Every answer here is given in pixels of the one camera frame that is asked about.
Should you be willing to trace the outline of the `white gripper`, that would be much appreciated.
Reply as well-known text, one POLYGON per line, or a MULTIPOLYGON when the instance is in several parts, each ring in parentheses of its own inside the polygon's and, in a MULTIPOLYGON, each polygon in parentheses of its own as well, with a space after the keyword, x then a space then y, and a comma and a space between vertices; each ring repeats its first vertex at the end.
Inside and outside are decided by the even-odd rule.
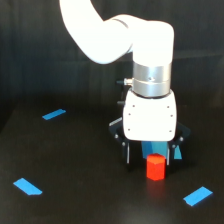
POLYGON ((174 159, 176 145, 190 135, 190 129, 177 121, 173 91, 162 98, 143 98, 129 90, 121 118, 109 124, 109 131, 122 143, 123 158, 130 164, 129 140, 168 142, 167 166, 174 159))

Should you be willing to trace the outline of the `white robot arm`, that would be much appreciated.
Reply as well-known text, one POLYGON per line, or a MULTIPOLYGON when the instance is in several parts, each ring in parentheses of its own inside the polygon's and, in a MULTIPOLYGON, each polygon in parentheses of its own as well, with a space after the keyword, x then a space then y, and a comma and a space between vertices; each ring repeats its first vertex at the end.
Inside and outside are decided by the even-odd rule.
POLYGON ((132 55, 133 76, 121 82, 129 87, 123 115, 109 124, 125 156, 130 156, 131 140, 160 141, 167 144, 167 160, 172 161, 175 149, 190 134, 177 122, 175 95, 170 89, 173 27, 126 14, 104 20, 91 0, 59 0, 59 6, 68 33, 93 62, 109 64, 132 55))

